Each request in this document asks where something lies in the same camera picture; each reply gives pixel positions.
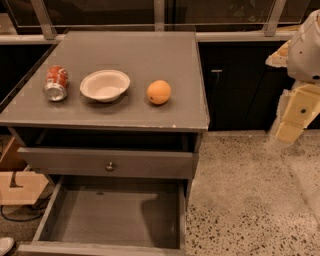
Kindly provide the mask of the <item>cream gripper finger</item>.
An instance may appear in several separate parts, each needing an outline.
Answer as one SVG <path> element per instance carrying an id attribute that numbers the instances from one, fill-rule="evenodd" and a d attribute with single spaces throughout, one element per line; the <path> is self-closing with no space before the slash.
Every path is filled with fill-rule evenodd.
<path id="1" fill-rule="evenodd" d="M 319 114 L 320 86 L 295 83 L 292 90 L 285 90 L 280 97 L 274 138 L 292 144 Z"/>

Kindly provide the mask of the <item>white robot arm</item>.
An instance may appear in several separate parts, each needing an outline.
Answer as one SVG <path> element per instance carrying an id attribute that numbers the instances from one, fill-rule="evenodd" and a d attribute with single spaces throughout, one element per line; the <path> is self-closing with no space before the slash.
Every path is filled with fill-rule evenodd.
<path id="1" fill-rule="evenodd" d="M 320 112 L 320 10 L 313 11 L 266 63 L 285 67 L 295 80 L 281 96 L 273 132 L 276 140 L 291 144 Z"/>

